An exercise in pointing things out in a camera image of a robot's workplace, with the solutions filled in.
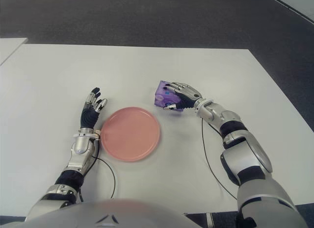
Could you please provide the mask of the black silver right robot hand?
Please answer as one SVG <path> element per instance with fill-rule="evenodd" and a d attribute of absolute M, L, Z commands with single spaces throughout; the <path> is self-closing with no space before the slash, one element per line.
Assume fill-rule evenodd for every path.
<path fill-rule="evenodd" d="M 179 102 L 165 106 L 164 110 L 194 108 L 196 102 L 204 100 L 201 93 L 188 84 L 172 82 L 166 84 L 164 89 L 180 98 Z"/>

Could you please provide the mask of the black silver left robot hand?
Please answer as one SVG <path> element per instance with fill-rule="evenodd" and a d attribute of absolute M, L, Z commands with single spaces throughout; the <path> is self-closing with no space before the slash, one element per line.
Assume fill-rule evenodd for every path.
<path fill-rule="evenodd" d="M 99 87 L 88 94 L 80 116 L 80 128 L 94 128 L 100 112 L 107 104 L 107 99 L 100 99 L 100 95 Z"/>

